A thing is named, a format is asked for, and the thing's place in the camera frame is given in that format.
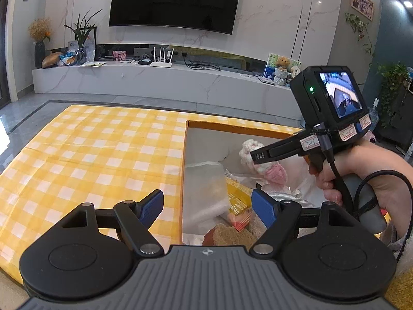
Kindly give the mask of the person's right hand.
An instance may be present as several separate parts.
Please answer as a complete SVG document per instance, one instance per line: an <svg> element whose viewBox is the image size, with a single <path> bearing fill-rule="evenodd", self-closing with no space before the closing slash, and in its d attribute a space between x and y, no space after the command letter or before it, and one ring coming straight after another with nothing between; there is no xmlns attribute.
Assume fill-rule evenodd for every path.
<svg viewBox="0 0 413 310"><path fill-rule="evenodd" d="M356 174L364 179L380 170L394 170L412 181L412 167L394 152L362 139L354 147L335 155L335 166L341 176ZM318 171L313 164L309 173L316 177L317 186L322 189L328 201L342 205L341 193L334 189L335 175L328 163ZM369 181L379 206L387 210L393 224L393 240L400 242L407 232L412 213L412 200L407 185L395 176L381 175Z"/></svg>

